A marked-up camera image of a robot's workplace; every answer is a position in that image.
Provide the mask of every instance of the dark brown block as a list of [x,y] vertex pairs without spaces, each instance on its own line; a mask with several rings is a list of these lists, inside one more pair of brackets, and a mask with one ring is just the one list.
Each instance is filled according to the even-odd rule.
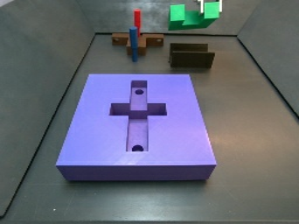
[[171,67],[212,68],[214,57],[208,44],[171,44]]
[[113,46],[126,46],[129,41],[129,33],[113,33]]

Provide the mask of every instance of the gray wall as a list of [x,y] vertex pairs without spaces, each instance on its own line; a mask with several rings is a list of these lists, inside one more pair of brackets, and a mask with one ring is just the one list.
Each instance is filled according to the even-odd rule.
[[74,0],[0,7],[0,216],[43,139],[94,31]]
[[262,0],[224,0],[221,19],[204,30],[169,31],[169,10],[171,4],[186,4],[187,10],[197,10],[193,0],[78,0],[95,32],[127,32],[134,24],[134,9],[143,11],[142,32],[197,33],[238,35],[253,10]]
[[238,38],[299,116],[298,9],[298,0],[265,0]]

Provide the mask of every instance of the metal surface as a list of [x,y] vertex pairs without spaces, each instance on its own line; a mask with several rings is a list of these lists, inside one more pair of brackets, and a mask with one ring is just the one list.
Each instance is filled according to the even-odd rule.
[[297,0],[264,1],[238,38],[299,117],[298,9]]
[[238,35],[253,10],[262,0],[225,0],[218,21],[208,29],[169,31],[171,4],[186,4],[186,10],[200,9],[193,0],[78,0],[95,32],[127,32],[134,25],[134,9],[142,10],[142,32]]
[[0,8],[0,216],[15,196],[94,32],[73,0]]
[[[212,70],[174,69],[170,43],[208,43]],[[191,74],[218,168],[208,182],[70,183],[55,163],[89,74]],[[166,36],[138,63],[97,36],[3,221],[299,221],[299,125],[236,38]]]

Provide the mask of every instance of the brown wooden block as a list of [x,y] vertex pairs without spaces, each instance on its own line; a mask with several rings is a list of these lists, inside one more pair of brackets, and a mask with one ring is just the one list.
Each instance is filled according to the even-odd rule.
[[143,34],[146,38],[146,45],[147,46],[163,46],[165,45],[165,35],[163,34]]
[[[126,44],[126,53],[127,55],[133,55],[130,40],[127,41],[127,44]],[[138,39],[138,55],[146,56],[146,38],[143,36]]]
[[129,41],[129,33],[113,33],[113,46],[126,46]]

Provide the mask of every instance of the wooden block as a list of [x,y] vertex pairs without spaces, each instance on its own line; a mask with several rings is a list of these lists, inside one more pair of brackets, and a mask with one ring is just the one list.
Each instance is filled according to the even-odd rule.
[[[127,41],[126,44],[126,53],[127,55],[133,55],[130,40]],[[146,56],[146,38],[143,36],[138,39],[138,55]]]
[[129,41],[129,33],[113,33],[113,46],[126,46]]
[[209,52],[209,44],[171,43],[171,67],[212,68],[216,52]]
[[163,34],[143,34],[146,38],[146,45],[147,46],[163,46],[165,45],[165,35]]

